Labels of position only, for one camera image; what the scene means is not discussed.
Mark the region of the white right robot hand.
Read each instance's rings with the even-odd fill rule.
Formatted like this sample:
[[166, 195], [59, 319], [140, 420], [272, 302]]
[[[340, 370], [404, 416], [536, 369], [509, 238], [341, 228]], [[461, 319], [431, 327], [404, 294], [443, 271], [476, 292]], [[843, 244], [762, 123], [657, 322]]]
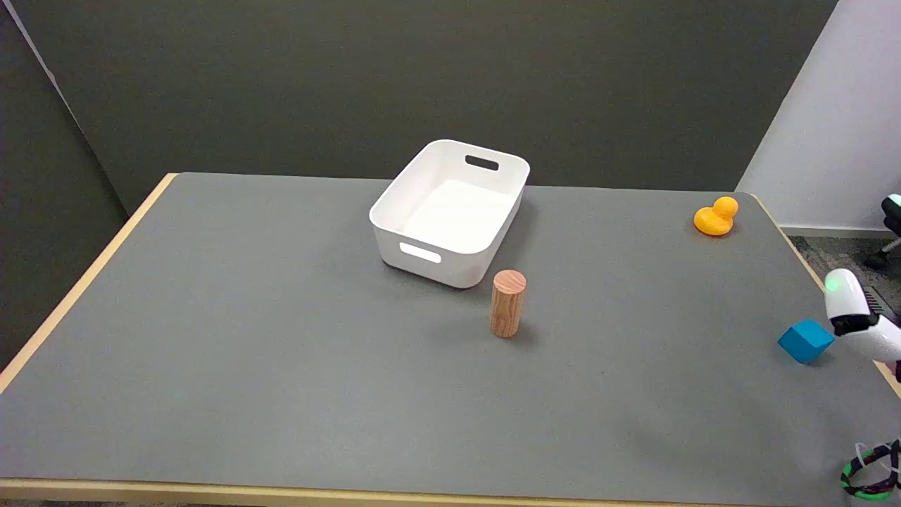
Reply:
[[870, 308], [858, 277], [845, 268], [830, 270], [824, 278], [824, 301], [833, 333], [861, 356], [888, 366], [898, 383], [899, 327]]

